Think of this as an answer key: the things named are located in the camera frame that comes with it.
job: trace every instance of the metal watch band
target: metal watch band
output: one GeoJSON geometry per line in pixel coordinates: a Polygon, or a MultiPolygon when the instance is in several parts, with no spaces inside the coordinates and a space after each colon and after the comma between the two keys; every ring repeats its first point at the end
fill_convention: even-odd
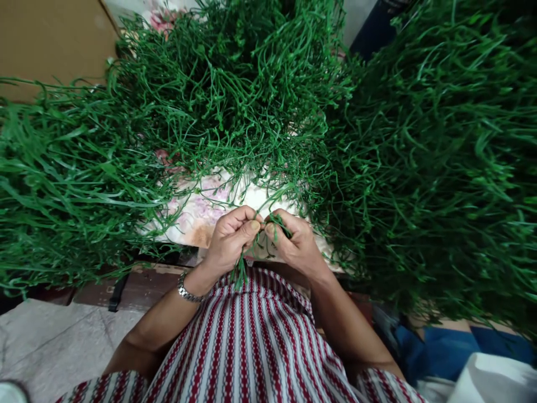
{"type": "Polygon", "coordinates": [[[177,291],[179,292],[179,295],[190,302],[202,302],[205,299],[205,296],[197,297],[195,295],[192,295],[189,293],[185,286],[185,277],[189,273],[189,271],[185,270],[181,275],[179,276],[179,280],[177,282],[177,291]]]}

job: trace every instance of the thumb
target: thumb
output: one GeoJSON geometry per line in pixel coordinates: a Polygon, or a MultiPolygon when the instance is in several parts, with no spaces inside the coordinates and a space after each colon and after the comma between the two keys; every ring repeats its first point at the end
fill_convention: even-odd
{"type": "Polygon", "coordinates": [[[274,223],[267,224],[265,227],[265,234],[267,234],[268,239],[270,239],[279,250],[285,249],[291,245],[291,241],[285,236],[284,231],[279,225],[274,223]]]}
{"type": "Polygon", "coordinates": [[[259,224],[259,221],[248,221],[242,224],[242,227],[238,229],[233,238],[240,240],[241,245],[244,245],[255,238],[260,228],[261,224],[259,224]]]}

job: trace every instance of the blue cloth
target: blue cloth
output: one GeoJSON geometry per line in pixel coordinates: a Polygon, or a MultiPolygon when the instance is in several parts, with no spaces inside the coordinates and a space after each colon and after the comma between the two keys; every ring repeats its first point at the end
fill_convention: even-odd
{"type": "Polygon", "coordinates": [[[531,344],[520,336],[492,329],[471,327],[471,333],[458,330],[425,328],[425,341],[404,326],[395,337],[399,344],[399,364],[408,383],[416,386],[427,376],[456,381],[473,353],[494,354],[531,364],[531,344]]]}

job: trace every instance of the bundle of greens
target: bundle of greens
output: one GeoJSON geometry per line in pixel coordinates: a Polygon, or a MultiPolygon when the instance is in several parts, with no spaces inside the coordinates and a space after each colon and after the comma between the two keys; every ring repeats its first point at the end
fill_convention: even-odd
{"type": "Polygon", "coordinates": [[[313,177],[323,110],[350,91],[334,1],[209,2],[165,34],[125,24],[106,88],[43,86],[34,105],[0,108],[6,292],[118,276],[138,250],[161,257],[157,234],[139,235],[149,219],[165,229],[176,218],[158,215],[173,171],[158,150],[191,180],[215,167],[268,188],[313,177]]]}
{"type": "Polygon", "coordinates": [[[431,1],[349,61],[305,196],[374,297],[535,332],[536,27],[503,0],[431,1]]]}
{"type": "Polygon", "coordinates": [[[106,88],[44,86],[0,108],[4,290],[159,257],[139,229],[175,191],[173,161],[301,200],[374,298],[536,333],[531,13],[429,0],[363,65],[337,58],[341,2],[200,7],[165,34],[125,21],[106,88]]]}

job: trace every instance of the fabric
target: fabric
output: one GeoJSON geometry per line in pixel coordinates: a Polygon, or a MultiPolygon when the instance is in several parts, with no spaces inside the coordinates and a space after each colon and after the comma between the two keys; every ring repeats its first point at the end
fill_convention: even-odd
{"type": "Polygon", "coordinates": [[[310,301],[271,271],[247,275],[238,291],[230,277],[216,284],[149,386],[121,372],[57,402],[424,402],[385,371],[369,369],[350,385],[315,330],[310,301]]]}
{"type": "Polygon", "coordinates": [[[428,326],[422,341],[413,331],[399,326],[395,331],[399,366],[408,382],[416,386],[426,377],[456,382],[474,353],[499,355],[526,364],[535,359],[531,344],[521,336],[482,327],[470,329],[472,332],[428,326]]]}

